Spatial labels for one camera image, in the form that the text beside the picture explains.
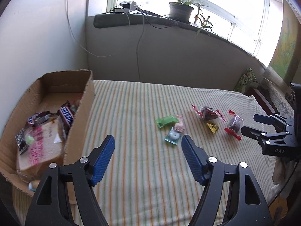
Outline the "dark candy red wrapper small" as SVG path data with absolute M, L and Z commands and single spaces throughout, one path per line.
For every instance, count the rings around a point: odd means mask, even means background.
M 242 139 L 241 128 L 243 127 L 243 119 L 232 110 L 229 110 L 228 114 L 231 116 L 231 120 L 227 127 L 224 128 L 224 131 L 240 141 Z

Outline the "clear blue-green candy packet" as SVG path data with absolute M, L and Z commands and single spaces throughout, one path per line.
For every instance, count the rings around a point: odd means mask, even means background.
M 174 145 L 178 144 L 178 140 L 181 137 L 181 133 L 176 131 L 174 129 L 174 127 L 172 127 L 169 131 L 169 133 L 167 134 L 167 136 L 165 137 L 165 141 Z

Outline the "yellow candy packet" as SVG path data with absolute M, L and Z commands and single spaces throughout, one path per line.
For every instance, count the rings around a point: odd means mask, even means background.
M 216 123 L 207 122 L 206 125 L 213 134 L 215 134 L 219 130 L 219 126 Z

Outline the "pink candy packet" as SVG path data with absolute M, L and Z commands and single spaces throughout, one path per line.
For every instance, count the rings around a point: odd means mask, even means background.
M 174 130 L 180 133 L 184 133 L 186 131 L 186 128 L 183 117 L 179 115 L 174 115 L 174 117 L 178 120 L 178 122 L 174 124 Z

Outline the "dark candy red wrapper large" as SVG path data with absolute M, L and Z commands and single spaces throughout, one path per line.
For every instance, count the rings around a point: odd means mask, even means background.
M 226 122 L 224 115 L 218 109 L 214 110 L 213 108 L 208 106 L 203 106 L 200 109 L 198 109 L 196 105 L 192 105 L 192 108 L 195 111 L 195 113 L 205 122 L 215 120 L 218 118 Z

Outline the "green candy packet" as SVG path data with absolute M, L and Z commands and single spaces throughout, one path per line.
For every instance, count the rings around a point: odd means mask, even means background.
M 156 124 L 158 128 L 162 128 L 167 125 L 173 125 L 179 123 L 179 119 L 174 115 L 164 116 L 162 118 L 156 119 Z

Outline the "Snickers bar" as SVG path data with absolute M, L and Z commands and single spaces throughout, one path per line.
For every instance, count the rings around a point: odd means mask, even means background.
M 74 112 L 71 110 L 71 104 L 69 101 L 66 101 L 57 111 L 63 121 L 63 128 L 65 133 L 68 135 L 72 125 L 74 123 Z
M 28 127 L 36 127 L 48 121 L 51 115 L 49 111 L 38 112 L 27 119 L 26 125 Z

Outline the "clear bag sliced bread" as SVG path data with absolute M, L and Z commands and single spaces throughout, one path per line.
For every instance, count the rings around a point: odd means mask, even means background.
M 58 117 L 26 130 L 34 141 L 25 153 L 17 154 L 16 168 L 21 179 L 30 182 L 40 179 L 49 164 L 63 163 L 66 137 Z

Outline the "black small candy packet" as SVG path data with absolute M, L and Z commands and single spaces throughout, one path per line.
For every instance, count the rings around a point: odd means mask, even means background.
M 26 129 L 21 129 L 15 136 L 15 140 L 17 143 L 19 154 L 22 155 L 33 143 L 34 138 Z

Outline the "brown ball candy red wrapper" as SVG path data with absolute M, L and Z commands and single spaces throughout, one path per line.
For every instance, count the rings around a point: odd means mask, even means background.
M 39 186 L 39 183 L 40 183 L 40 180 L 34 180 L 34 181 L 29 182 L 28 189 L 30 191 L 35 192 Z

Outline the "white lace cloth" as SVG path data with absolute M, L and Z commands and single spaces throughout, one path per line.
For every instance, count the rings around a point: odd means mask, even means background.
M 293 108 L 285 99 L 285 94 L 277 85 L 270 80 L 264 78 L 260 84 L 270 104 L 275 107 L 277 113 L 284 117 L 293 117 Z

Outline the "dark red wooden furniture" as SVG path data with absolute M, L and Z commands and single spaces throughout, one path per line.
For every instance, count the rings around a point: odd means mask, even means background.
M 259 89 L 249 88 L 245 93 L 246 96 L 254 96 L 258 104 L 265 111 L 267 115 L 279 114 L 277 108 L 266 95 L 263 94 Z

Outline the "green patterned bag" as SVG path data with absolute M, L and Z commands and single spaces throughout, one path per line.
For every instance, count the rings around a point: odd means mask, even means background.
M 241 75 L 239 81 L 237 82 L 236 86 L 234 87 L 234 91 L 245 94 L 245 93 L 247 93 L 249 88 L 257 88 L 258 86 L 259 86 L 259 83 L 256 79 L 256 76 L 255 76 L 254 72 L 252 71 L 252 69 L 249 67 Z

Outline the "brown cardboard box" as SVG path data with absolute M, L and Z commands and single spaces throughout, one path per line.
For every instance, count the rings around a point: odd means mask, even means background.
M 40 180 L 52 162 L 74 163 L 84 146 L 94 99 L 90 70 L 46 73 L 23 94 L 1 137 L 1 174 L 32 197 L 29 182 Z

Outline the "yellow green wall painting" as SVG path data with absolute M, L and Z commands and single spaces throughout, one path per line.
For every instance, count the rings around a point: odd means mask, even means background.
M 300 23 L 286 0 L 280 37 L 269 66 L 287 84 L 292 82 L 300 61 Z

